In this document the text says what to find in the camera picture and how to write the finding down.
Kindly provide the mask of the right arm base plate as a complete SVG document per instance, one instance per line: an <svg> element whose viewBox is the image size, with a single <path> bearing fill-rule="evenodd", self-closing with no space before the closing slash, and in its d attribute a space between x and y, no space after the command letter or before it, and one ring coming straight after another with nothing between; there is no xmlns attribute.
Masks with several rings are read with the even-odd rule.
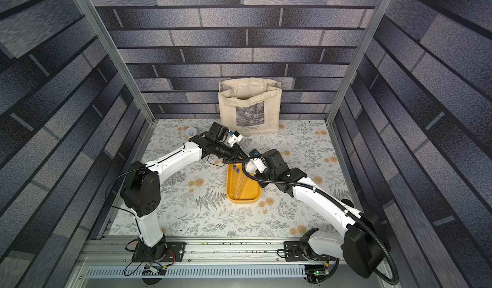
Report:
<svg viewBox="0 0 492 288"><path fill-rule="evenodd" d="M336 258L318 255L309 244L301 241L285 241L283 243L284 259L287 262L335 262Z"/></svg>

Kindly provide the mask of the yellow plastic tray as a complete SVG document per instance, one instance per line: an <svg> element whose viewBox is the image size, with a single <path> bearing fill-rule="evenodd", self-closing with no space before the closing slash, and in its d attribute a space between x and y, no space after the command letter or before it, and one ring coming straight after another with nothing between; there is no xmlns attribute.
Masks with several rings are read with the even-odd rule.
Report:
<svg viewBox="0 0 492 288"><path fill-rule="evenodd" d="M240 169L240 176L243 174L241 167L241 164L232 164L228 166L228 174L227 174L227 189L226 189L226 194L227 197L235 204L250 204L250 203L255 203L257 202L260 197L261 197L261 187L258 185L258 183L250 178L247 177L247 181L245 183L245 187L243 189L243 192L241 196L237 199L234 199L234 194L233 190L231 190L231 170L232 166L236 165L237 168Z"/></svg>

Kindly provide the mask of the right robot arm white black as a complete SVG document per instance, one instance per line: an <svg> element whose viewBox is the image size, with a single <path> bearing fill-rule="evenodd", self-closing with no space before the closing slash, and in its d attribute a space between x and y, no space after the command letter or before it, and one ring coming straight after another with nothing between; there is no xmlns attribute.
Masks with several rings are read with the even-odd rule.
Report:
<svg viewBox="0 0 492 288"><path fill-rule="evenodd" d="M359 276L376 273L387 283L396 284L398 275L381 220L372 211L362 212L348 200L339 200L322 190L305 172L290 168L281 154L272 149L253 150L245 171L261 187L274 184L281 192L310 206L338 232L329 237L311 229L301 239L306 254L326 255L344 260Z"/></svg>

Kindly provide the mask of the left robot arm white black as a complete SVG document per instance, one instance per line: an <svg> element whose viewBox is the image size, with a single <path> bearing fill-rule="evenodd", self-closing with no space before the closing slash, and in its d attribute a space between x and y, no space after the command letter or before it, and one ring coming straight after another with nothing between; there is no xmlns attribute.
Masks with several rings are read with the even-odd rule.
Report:
<svg viewBox="0 0 492 288"><path fill-rule="evenodd" d="M158 223L161 183L184 167L210 155L226 164L243 160L245 153L239 145L242 139L243 135L239 132L213 123L208 131L189 138L167 155L147 163L132 163L124 174L120 197L135 217L139 232L134 261L160 262L170 253Z"/></svg>

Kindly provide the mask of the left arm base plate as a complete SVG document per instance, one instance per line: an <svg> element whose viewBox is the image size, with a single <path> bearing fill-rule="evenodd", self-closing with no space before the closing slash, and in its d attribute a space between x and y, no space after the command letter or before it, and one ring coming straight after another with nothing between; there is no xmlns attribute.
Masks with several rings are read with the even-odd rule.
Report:
<svg viewBox="0 0 492 288"><path fill-rule="evenodd" d="M160 242L154 247L148 247L138 242L131 258L132 262L182 262L185 242Z"/></svg>

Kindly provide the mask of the white wipe cloth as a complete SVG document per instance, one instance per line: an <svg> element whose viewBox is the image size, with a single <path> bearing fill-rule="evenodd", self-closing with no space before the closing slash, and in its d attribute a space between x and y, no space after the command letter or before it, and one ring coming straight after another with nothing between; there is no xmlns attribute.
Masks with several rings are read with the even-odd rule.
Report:
<svg viewBox="0 0 492 288"><path fill-rule="evenodd" d="M254 164L253 160L247 161L247 163L244 165L244 168L248 172L248 174L251 174L251 175L255 174L255 172L257 171L257 167Z"/></svg>

